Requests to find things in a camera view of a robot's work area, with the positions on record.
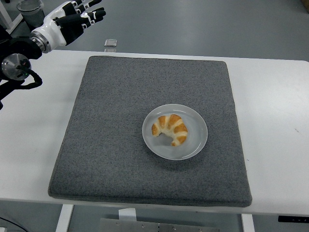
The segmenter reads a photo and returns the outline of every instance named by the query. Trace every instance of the round plate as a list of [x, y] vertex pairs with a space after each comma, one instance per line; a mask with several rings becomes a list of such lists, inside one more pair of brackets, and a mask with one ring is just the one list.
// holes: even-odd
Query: round plate
[[[188, 136], [180, 146], [171, 146], [172, 138], [165, 134], [152, 135], [151, 127], [162, 115], [177, 114], [188, 129]], [[161, 105], [145, 118], [142, 134], [146, 145], [155, 154], [168, 160], [184, 160], [195, 156], [206, 144], [208, 130], [204, 119], [195, 110], [178, 104]]]

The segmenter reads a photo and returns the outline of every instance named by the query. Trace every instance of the plate rim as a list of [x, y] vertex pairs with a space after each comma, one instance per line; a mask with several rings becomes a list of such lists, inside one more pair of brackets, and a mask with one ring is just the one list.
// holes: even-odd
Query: plate rim
[[[146, 139], [145, 139], [144, 127], [146, 126], [146, 125], [145, 125], [145, 121], [146, 121], [147, 117], [148, 117], [149, 115], [151, 115], [152, 112], [155, 111], [155, 110], [157, 110], [158, 108], [164, 107], [164, 106], [169, 106], [169, 105], [170, 105], [170, 106], [181, 106], [181, 107], [186, 107], [186, 108], [190, 109], [190, 110], [193, 111], [198, 117], [200, 117], [200, 118], [202, 119], [202, 122], [205, 124], [206, 132], [207, 132], [205, 142], [204, 142], [204, 143], [201, 143], [201, 144], [199, 145], [199, 147], [198, 147], [198, 149], [197, 149], [198, 152], [196, 152], [196, 153], [195, 153], [194, 155], [192, 155], [192, 156], [189, 156], [189, 157], [182, 157], [182, 158], [180, 158], [180, 159], [171, 159], [171, 158], [164, 157], [164, 156], [159, 155], [159, 154], [157, 154], [156, 152], [154, 152], [154, 151], [150, 148], [150, 146], [148, 145], [148, 143], [147, 143], [147, 141], [146, 141]], [[144, 121], [143, 121], [142, 128], [141, 128], [141, 132], [142, 132], [143, 140], [144, 140], [145, 144], [147, 145], [147, 147], [148, 147], [153, 153], [155, 153], [157, 156], [162, 157], [162, 158], [167, 159], [167, 160], [186, 160], [186, 159], [192, 158], [193, 156], [197, 155], [197, 154], [204, 148], [204, 146], [206, 145], [206, 142], [207, 142], [207, 140], [208, 140], [208, 127], [207, 127], [207, 124], [206, 124], [205, 120], [203, 119], [203, 117], [202, 117], [197, 111], [195, 111], [194, 109], [192, 109], [192, 108], [190, 108], [190, 107], [188, 107], [188, 106], [186, 106], [186, 105], [181, 105], [181, 104], [164, 104], [164, 105], [158, 106], [158, 107], [156, 107], [155, 109], [153, 109], [153, 110], [145, 117], [145, 119], [144, 119]]]

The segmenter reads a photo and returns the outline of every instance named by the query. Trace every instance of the pastry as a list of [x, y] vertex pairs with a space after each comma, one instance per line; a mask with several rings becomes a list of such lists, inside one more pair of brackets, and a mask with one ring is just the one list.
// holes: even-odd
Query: pastry
[[163, 115], [151, 127], [153, 136], [157, 137], [164, 133], [173, 138], [172, 146], [179, 146], [187, 139], [188, 129], [180, 116], [171, 114]]

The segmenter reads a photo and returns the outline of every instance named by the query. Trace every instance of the black cable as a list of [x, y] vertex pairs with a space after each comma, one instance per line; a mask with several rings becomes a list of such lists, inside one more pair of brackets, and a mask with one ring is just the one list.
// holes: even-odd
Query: black cable
[[4, 220], [4, 221], [7, 221], [7, 222], [10, 222], [10, 223], [12, 223], [13, 225], [18, 226], [18, 227], [21, 228], [22, 230], [24, 230], [24, 231], [26, 231], [26, 232], [29, 232], [29, 231], [27, 231], [25, 228], [23, 228], [23, 227], [17, 225], [16, 223], [14, 223], [14, 222], [12, 222], [12, 221], [10, 221], [10, 220], [8, 220], [8, 219], [2, 218], [2, 217], [0, 217], [0, 219], [2, 219], [2, 220]]
[[23, 72], [31, 75], [34, 79], [34, 82], [33, 83], [30, 83], [28, 85], [25, 85], [25, 86], [19, 86], [18, 88], [16, 89], [32, 89], [32, 88], [36, 88], [36, 87], [39, 87], [43, 81], [42, 79], [40, 78], [39, 75], [37, 75], [33, 70], [31, 70], [30, 68], [27, 68], [26, 66], [24, 65], [18, 65], [16, 67], [17, 69], [21, 69]]

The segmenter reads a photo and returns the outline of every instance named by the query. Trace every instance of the metal plate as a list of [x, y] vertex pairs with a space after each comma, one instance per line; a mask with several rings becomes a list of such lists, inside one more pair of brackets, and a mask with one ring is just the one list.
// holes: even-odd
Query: metal plate
[[160, 223], [159, 232], [219, 232], [218, 228]]
[[219, 229], [101, 218], [99, 232], [219, 232]]
[[158, 228], [154, 222], [101, 218], [99, 232], [158, 232]]
[[117, 40], [114, 39], [107, 39], [105, 41], [105, 47], [116, 47], [117, 46]]

